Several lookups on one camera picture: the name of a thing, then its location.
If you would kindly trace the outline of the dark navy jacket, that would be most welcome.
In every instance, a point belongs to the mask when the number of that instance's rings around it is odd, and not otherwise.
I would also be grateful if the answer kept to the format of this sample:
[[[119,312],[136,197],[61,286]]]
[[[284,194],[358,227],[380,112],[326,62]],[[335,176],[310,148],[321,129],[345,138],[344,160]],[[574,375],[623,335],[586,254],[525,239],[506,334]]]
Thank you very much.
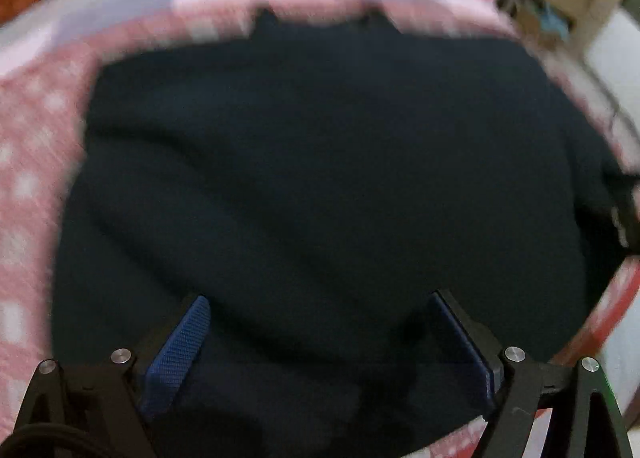
[[[102,363],[191,293],[210,328],[171,456],[399,457],[480,415],[427,301],[550,360],[618,259],[632,177],[520,44],[261,14],[103,68],[52,346]]]

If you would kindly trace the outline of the red checkered blanket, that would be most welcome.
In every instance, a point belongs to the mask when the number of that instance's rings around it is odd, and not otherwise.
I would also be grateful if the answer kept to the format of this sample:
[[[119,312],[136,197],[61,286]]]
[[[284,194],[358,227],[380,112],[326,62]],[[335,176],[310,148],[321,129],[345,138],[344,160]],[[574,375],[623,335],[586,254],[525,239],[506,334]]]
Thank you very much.
[[[502,36],[505,24],[476,16],[447,15],[426,1],[284,0],[273,5],[284,19],[334,24],[363,17],[367,10],[401,31],[433,36],[488,32]],[[67,183],[82,154],[80,129],[86,95],[96,70],[111,56],[177,45],[235,39],[254,25],[255,2],[198,4],[164,10],[106,31],[90,33],[52,51],[30,56],[26,68],[1,78],[1,443],[13,430],[35,366],[49,349],[49,279],[54,235]],[[631,126],[610,129],[611,105],[598,105],[581,84],[544,63],[549,77],[604,133],[625,169],[639,162]],[[627,260],[594,313],[560,352],[561,362],[596,353],[608,373],[618,404],[631,419],[639,415],[639,262]]]

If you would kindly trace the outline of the cardboard box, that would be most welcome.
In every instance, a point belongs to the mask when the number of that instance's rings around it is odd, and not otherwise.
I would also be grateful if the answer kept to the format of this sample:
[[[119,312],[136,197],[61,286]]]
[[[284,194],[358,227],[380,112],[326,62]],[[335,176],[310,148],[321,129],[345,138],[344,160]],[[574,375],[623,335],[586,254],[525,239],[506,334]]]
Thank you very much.
[[[514,19],[524,38],[548,51],[586,54],[621,0],[521,0]]]

